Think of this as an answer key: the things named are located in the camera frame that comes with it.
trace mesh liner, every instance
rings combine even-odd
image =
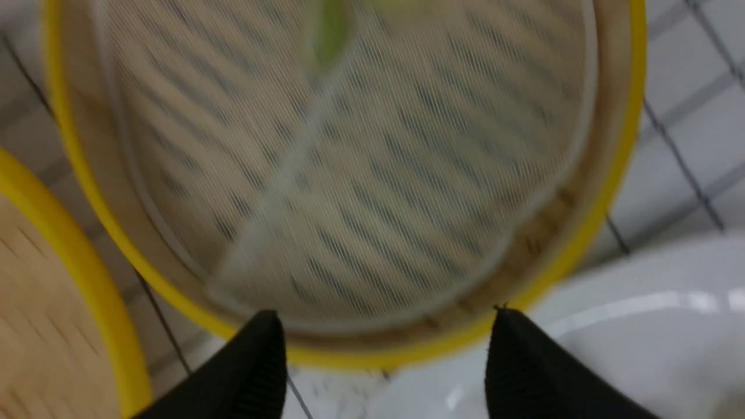
[[[120,418],[118,377],[91,309],[53,247],[3,194],[0,290],[0,418]]]
[[[290,330],[382,330],[479,284],[574,168],[592,4],[433,0],[404,18],[352,1],[319,75],[311,3],[105,1],[104,65],[143,203],[213,300]]]

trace white ceramic surface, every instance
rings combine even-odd
[[[587,272],[530,317],[661,418],[745,418],[745,236],[649,249]],[[400,374],[372,419],[486,419],[486,342]]]
[[[46,92],[42,77],[44,69],[41,67],[43,61],[40,59],[42,47],[38,43],[40,24],[33,13],[37,3],[37,0],[0,0],[0,31],[8,45],[14,47],[32,81]],[[624,187],[623,201],[617,200],[618,205],[610,211],[614,231],[606,229],[594,251],[588,255],[585,266],[615,258],[624,251],[630,251],[635,259],[643,254],[642,249],[650,240],[670,241],[680,236],[717,231],[722,227],[724,230],[745,228],[745,160],[718,177],[721,169],[737,163],[732,160],[733,156],[743,157],[739,153],[741,148],[732,148],[741,144],[742,130],[732,122],[737,119],[730,117],[729,110],[722,103],[741,104],[730,99],[745,87],[736,77],[736,74],[745,72],[745,42],[742,42],[745,40],[745,25],[742,24],[745,0],[646,0],[646,5],[650,23],[647,59],[653,74],[647,78],[650,107],[642,115],[641,134],[634,151],[637,163],[627,171],[631,186]],[[698,25],[708,30],[694,30],[691,15],[695,15]],[[711,54],[707,42],[720,56]],[[63,160],[60,146],[49,145],[50,138],[47,137],[52,136],[54,142],[58,141],[54,118],[46,112],[31,84],[11,60],[8,45],[0,42],[0,146],[10,150],[27,166],[36,168],[35,173],[69,204],[67,210],[77,219],[88,220],[89,209],[75,198],[79,196],[78,191],[69,188],[69,166]],[[732,65],[723,64],[721,58],[728,56],[734,60]],[[690,69],[695,70],[695,78],[690,77]],[[677,72],[681,74],[670,77]],[[690,84],[678,92],[670,92],[674,98],[669,96],[668,90],[676,89],[681,80]],[[741,108],[738,108],[740,119],[745,120],[745,109]],[[697,135],[693,137],[688,135],[688,131],[677,129],[681,125],[691,125],[689,119],[696,120]],[[672,142],[665,142],[667,149],[661,151],[655,143],[662,142],[662,132],[666,132]],[[711,147],[699,153],[702,149],[691,141]],[[671,159],[675,153],[680,153],[682,159]],[[658,158],[650,159],[645,154],[654,154]],[[686,178],[682,169],[671,167],[669,163],[673,160],[680,168],[687,167],[688,174],[693,177]],[[641,171],[641,176],[634,174],[636,171]],[[698,185],[700,195],[694,194],[686,183]],[[654,186],[652,193],[649,185]],[[684,199],[671,195],[669,190],[682,193]],[[711,204],[709,209],[703,205],[706,201]],[[168,390],[186,376],[174,343],[167,339],[166,329],[171,327],[173,318],[169,316],[161,321],[147,298],[142,300],[145,290],[131,267],[116,262],[122,262],[123,256],[115,246],[98,246],[98,240],[104,234],[103,227],[99,224],[84,227],[90,239],[96,241],[104,260],[114,262],[114,265],[109,264],[111,272],[115,275],[120,272],[124,276],[117,278],[120,280],[118,283],[136,320],[142,345],[146,353],[157,355],[150,359],[153,381],[159,391]],[[186,355],[192,369],[211,354],[210,350],[214,352],[220,347],[213,342],[215,338],[205,333],[186,337],[177,335],[176,338],[177,346]],[[365,416],[365,409],[370,407],[367,397],[374,397],[384,387],[384,383],[376,382],[375,388],[359,391],[361,396],[355,393],[358,380],[351,379],[345,382],[349,391],[341,394],[327,391],[323,383],[328,379],[318,371],[294,370],[292,381],[298,392],[288,392],[285,419],[369,419]],[[330,371],[327,374],[335,381],[341,380],[337,374]],[[309,415],[300,408],[300,401],[307,406]]]

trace white bowl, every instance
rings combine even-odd
[[[587,272],[529,316],[661,418],[745,418],[745,236],[707,236]],[[486,342],[403,372],[370,417],[487,419],[485,365]]]

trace white tile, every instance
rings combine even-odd
[[[289,384],[287,386],[287,394],[285,395],[285,408],[282,410],[282,419],[308,419],[305,411],[300,406],[300,401],[298,401]]]
[[[358,419],[388,381],[379,371],[341,374],[300,368],[292,378],[313,418]]]
[[[724,60],[693,16],[686,16],[652,41],[647,61],[646,96],[658,115],[727,71]]]
[[[168,335],[147,295],[139,295],[127,308],[149,365],[173,352],[171,341],[168,340]]]
[[[745,60],[745,1],[714,0],[703,7],[735,61]]]
[[[651,238],[645,245],[661,245],[712,231],[717,231],[717,226],[708,212],[700,207]]]
[[[62,205],[70,212],[72,218],[83,229],[98,222],[96,214],[90,204],[88,204],[88,200],[77,183],[74,174],[67,174],[49,186],[49,190],[62,202]]]
[[[745,180],[712,201],[727,230],[745,228]]]
[[[668,128],[702,188],[745,162],[745,92],[732,86]]]
[[[10,57],[10,53],[0,48],[0,111],[14,99],[33,92],[31,85],[23,77]]]
[[[109,273],[120,292],[126,292],[140,286],[134,268],[107,234],[98,237],[93,242],[93,246],[106,263],[106,267],[109,269]]]
[[[150,385],[153,386],[153,399],[159,399],[184,379],[186,379],[186,370],[184,370],[181,362],[173,361],[166,365],[162,370],[150,376]]]
[[[34,174],[40,174],[65,152],[57,125],[41,103],[32,95],[25,96],[26,105],[14,102],[14,106],[29,106],[19,119],[0,132],[0,146],[8,150]]]
[[[26,72],[37,86],[45,90],[45,68],[42,53],[42,25],[31,20],[30,25],[17,28],[10,34],[10,44],[23,63]]]
[[[653,22],[655,19],[664,15],[676,4],[681,4],[682,0],[647,0],[647,22]]]
[[[603,224],[603,228],[600,230],[597,237],[595,237],[595,242],[593,242],[592,246],[587,251],[580,267],[586,268],[620,254],[621,249],[618,247],[618,241],[608,228],[608,224]]]
[[[196,370],[225,346],[225,341],[215,335],[205,336],[193,347],[184,347],[184,358],[191,369]]]
[[[621,235],[632,238],[693,199],[670,148],[655,138],[635,151],[611,216]]]

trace yellow rim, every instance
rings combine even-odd
[[[60,13],[57,13],[63,0],[47,0],[46,14],[46,42],[47,62],[49,66],[50,85],[54,108],[60,122],[60,128],[65,141],[68,156],[75,169],[78,180],[83,186],[86,196],[91,201],[93,209],[101,219],[101,223],[113,237],[122,252],[142,274],[142,276],[166,300],[178,310],[189,316],[193,321],[205,329],[228,339],[235,334],[235,328],[214,315],[201,309],[193,301],[186,298],[148,262],[129,240],[124,229],[114,218],[106,204],[103,195],[98,190],[95,179],[88,167],[80,141],[77,138],[75,123],[69,107],[67,86],[65,83],[65,69],[63,65],[63,46],[59,32]],[[514,300],[518,308],[525,308],[546,292],[553,284],[560,281],[577,263],[590,245],[596,232],[605,218],[607,208],[612,202],[615,191],[633,149],[634,138],[641,102],[644,94],[644,73],[646,69],[646,21],[644,2],[629,0],[631,15],[631,83],[628,95],[624,129],[621,140],[614,153],[606,182],[597,200],[592,204],[586,220],[579,226],[576,234],[568,244],[557,254],[554,260],[538,275],[530,286]],[[494,318],[491,315],[464,327],[461,330],[441,336],[426,343],[412,345],[396,350],[374,353],[336,353],[333,351],[312,350],[301,347],[289,347],[288,357],[292,362],[301,365],[313,365],[324,368],[362,369],[362,368],[396,368],[412,362],[421,362],[436,356],[450,353],[456,349],[475,343],[488,335]]]
[[[108,350],[122,417],[130,418],[150,402],[150,380],[124,302],[104,263],[62,205],[2,149],[0,195],[39,230],[80,289]]]

